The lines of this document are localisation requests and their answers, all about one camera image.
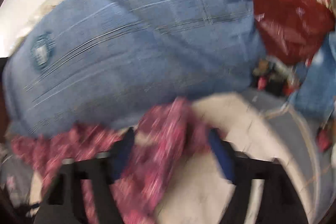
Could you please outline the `blue plaid pillow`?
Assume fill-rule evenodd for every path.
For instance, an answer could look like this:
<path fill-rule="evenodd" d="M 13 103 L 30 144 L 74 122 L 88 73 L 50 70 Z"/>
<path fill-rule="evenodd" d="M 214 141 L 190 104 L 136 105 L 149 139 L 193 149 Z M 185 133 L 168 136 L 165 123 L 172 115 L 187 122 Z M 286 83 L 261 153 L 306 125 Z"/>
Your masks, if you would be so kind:
<path fill-rule="evenodd" d="M 252 0 L 64 0 L 5 66 L 10 129 L 126 127 L 177 97 L 248 88 L 264 54 Z"/>

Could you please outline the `pink floral small garment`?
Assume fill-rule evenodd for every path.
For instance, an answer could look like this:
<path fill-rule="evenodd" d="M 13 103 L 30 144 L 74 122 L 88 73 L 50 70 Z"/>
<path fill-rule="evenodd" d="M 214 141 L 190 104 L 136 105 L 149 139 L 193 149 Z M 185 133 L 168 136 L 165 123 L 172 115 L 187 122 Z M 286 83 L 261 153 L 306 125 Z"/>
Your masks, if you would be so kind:
<path fill-rule="evenodd" d="M 147 111 L 135 135 L 145 141 L 136 141 L 120 180 L 110 190 L 125 223 L 155 223 L 155 207 L 180 158 L 209 150 L 209 126 L 195 115 L 187 100 L 177 99 Z M 11 148 L 40 174 L 45 193 L 63 159 L 92 159 L 120 139 L 116 130 L 79 123 L 50 138 L 15 136 Z"/>

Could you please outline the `red plastic bag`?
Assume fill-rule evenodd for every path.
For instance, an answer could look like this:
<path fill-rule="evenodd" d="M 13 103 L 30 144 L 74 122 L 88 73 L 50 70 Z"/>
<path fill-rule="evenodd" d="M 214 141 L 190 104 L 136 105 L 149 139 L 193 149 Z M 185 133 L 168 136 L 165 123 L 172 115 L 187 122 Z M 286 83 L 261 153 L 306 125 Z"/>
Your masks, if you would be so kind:
<path fill-rule="evenodd" d="M 256 27 L 268 55 L 286 65 L 312 59 L 335 17 L 314 0 L 253 0 Z"/>

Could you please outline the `cream leaf-print cushion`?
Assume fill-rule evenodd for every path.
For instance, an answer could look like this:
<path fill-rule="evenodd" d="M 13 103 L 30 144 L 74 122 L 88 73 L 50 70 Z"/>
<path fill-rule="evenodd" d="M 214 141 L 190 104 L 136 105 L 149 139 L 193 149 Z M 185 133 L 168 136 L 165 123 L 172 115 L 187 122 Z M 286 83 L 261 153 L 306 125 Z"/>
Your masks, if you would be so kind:
<path fill-rule="evenodd" d="M 276 158 L 273 153 L 281 147 L 279 139 L 241 96 L 217 94 L 194 102 L 192 108 L 199 118 L 216 128 L 220 138 L 230 142 L 234 150 L 253 159 L 272 161 Z M 252 182 L 251 203 L 244 223 L 254 223 L 262 187 L 262 181 Z M 155 209 L 155 216 L 159 223 L 220 223 L 234 188 L 225 179 L 212 150 L 183 158 Z"/>

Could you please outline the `grey striped bedsheet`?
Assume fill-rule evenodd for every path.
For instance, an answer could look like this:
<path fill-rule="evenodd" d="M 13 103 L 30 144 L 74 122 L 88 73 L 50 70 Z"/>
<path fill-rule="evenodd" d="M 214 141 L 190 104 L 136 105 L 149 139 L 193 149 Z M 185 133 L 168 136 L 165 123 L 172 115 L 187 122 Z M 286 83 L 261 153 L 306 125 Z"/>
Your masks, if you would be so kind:
<path fill-rule="evenodd" d="M 273 153 L 282 161 L 305 206 L 309 222 L 318 222 L 334 200 L 333 171 L 330 154 L 321 153 L 315 143 L 317 122 L 306 120 L 281 98 L 248 89 L 241 93 L 270 132 L 279 139 Z"/>

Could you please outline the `blue denim cloth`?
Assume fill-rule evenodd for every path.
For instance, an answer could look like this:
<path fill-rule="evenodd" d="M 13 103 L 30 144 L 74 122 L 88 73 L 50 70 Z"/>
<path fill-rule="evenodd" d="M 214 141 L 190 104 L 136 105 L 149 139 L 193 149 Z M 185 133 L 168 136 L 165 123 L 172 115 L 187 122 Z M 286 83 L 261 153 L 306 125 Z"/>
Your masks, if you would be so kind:
<path fill-rule="evenodd" d="M 302 114 L 326 119 L 335 102 L 335 32 L 329 33 L 313 57 L 301 87 L 289 102 Z"/>

